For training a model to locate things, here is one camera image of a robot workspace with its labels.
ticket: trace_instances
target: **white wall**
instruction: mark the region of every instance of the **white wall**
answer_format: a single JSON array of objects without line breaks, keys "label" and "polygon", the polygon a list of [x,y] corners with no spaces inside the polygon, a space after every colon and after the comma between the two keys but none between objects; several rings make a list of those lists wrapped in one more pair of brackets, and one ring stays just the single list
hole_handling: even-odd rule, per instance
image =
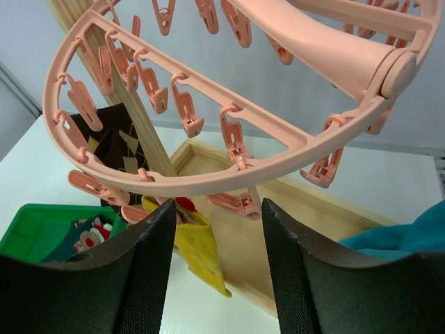
[{"label": "white wall", "polygon": [[[172,30],[167,37],[161,36],[157,29],[151,1],[122,0],[117,10],[127,29],[131,27],[132,15],[140,15],[141,35],[155,47],[309,133],[319,133],[327,115],[354,107],[354,102],[300,61],[282,65],[258,28],[252,29],[252,46],[242,49],[225,21],[219,1],[216,3],[218,35],[207,32],[191,0],[177,1]],[[382,133],[365,134],[359,140],[428,148],[445,146],[444,24],[438,34],[422,71],[400,97]],[[63,33],[44,1],[0,1],[0,59],[37,101],[41,101],[47,70],[62,39]],[[79,60],[72,63],[70,72],[86,82],[97,106],[105,105]],[[166,73],[157,74],[161,85],[168,84],[170,77]],[[142,88],[140,95],[149,106]],[[205,117],[207,129],[218,129],[218,106],[198,93],[193,97],[197,113]],[[177,127],[179,118],[171,97],[169,105],[161,116],[151,112],[151,107],[147,110],[155,121]],[[73,109],[66,96],[62,107]]]},{"label": "white wall", "polygon": [[0,161],[34,121],[35,117],[0,83]]}]

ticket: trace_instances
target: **wooden pole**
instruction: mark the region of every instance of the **wooden pole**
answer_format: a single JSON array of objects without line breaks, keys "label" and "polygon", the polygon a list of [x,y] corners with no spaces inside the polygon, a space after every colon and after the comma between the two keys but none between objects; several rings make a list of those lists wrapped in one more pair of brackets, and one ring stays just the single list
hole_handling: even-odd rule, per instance
[{"label": "wooden pole", "polygon": [[[46,0],[51,12],[56,18],[62,30],[67,33],[76,21],[93,4],[93,0]],[[86,33],[86,39],[90,43],[93,51],[97,55],[99,47],[106,45],[104,32],[97,26],[92,27]],[[85,65],[83,53],[78,51],[78,55]],[[156,130],[149,119],[145,107],[137,92],[129,93],[123,86],[118,72],[113,66],[114,93],[104,96],[109,105],[123,102],[133,120],[134,127],[138,133],[140,145],[147,158],[150,170],[158,172],[164,176],[176,176],[176,172],[162,146]]]}]

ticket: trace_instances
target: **white surface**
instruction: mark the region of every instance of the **white surface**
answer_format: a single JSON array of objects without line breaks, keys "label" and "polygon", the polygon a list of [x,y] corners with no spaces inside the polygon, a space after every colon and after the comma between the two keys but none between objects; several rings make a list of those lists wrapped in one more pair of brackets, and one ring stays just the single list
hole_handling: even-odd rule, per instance
[{"label": "white surface", "polygon": [[[207,32],[193,1],[177,1],[167,37],[159,33],[151,1],[122,0],[117,12],[127,29],[131,28],[132,16],[140,15],[144,40],[310,134],[320,132],[326,116],[354,107],[354,102],[300,61],[294,60],[291,66],[282,65],[264,33],[255,25],[252,46],[241,48],[219,3],[216,2],[220,22],[217,35]],[[167,0],[159,1],[160,7],[166,4]],[[320,20],[339,27],[338,22]],[[365,134],[359,140],[421,148],[444,147],[445,118],[440,111],[445,107],[442,98],[445,24],[441,24],[438,34],[423,68],[400,97],[382,133],[379,136]],[[4,46],[0,48],[0,59],[39,102],[49,66],[63,37],[44,1],[0,1],[0,42]],[[168,85],[170,77],[156,66],[154,69],[160,84]],[[69,72],[85,81],[98,107],[104,106],[104,99],[77,58]],[[151,110],[142,87],[139,92],[147,110]],[[204,129],[219,128],[218,106],[198,93],[193,97],[197,114],[205,117]],[[63,94],[61,106],[73,110],[66,94]],[[150,115],[155,122],[181,127],[171,96],[166,113],[156,116],[150,112]]]},{"label": "white surface", "polygon": [[0,82],[0,161],[34,123],[32,116]]},{"label": "white surface", "polygon": [[[184,141],[182,130],[157,128],[172,154]],[[198,139],[223,148],[219,133],[203,132]],[[245,138],[249,151],[264,157],[280,147],[265,138]],[[98,200],[66,182],[73,166],[49,139],[39,118],[0,163],[0,237],[24,204],[97,205]],[[301,177],[292,175],[298,180]],[[331,194],[361,205],[399,223],[410,223],[441,200],[431,157],[346,148]],[[278,321],[234,294],[220,296],[188,272],[173,255],[162,323],[164,334],[273,334]]]}]

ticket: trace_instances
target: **teal towel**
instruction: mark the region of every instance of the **teal towel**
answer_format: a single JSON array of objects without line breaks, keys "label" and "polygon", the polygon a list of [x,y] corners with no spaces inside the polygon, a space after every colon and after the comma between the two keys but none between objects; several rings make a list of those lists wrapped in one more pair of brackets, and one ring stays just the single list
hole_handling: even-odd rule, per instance
[{"label": "teal towel", "polygon": [[373,228],[340,244],[384,260],[415,252],[445,252],[445,201],[426,210],[413,224]]}]

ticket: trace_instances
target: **argyle sock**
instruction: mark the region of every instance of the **argyle sock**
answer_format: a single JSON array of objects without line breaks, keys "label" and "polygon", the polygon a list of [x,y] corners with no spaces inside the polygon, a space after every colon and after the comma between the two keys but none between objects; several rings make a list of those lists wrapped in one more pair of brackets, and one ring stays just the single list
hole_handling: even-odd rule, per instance
[{"label": "argyle sock", "polygon": [[[79,114],[72,116],[97,158],[105,166],[126,173],[137,174],[139,168],[149,170],[136,129],[125,105],[116,104],[98,109],[97,115],[104,126],[99,132],[91,130]],[[141,195],[130,193],[129,205],[140,206]],[[119,206],[105,200],[101,200],[101,206],[110,206],[125,221]]]}]

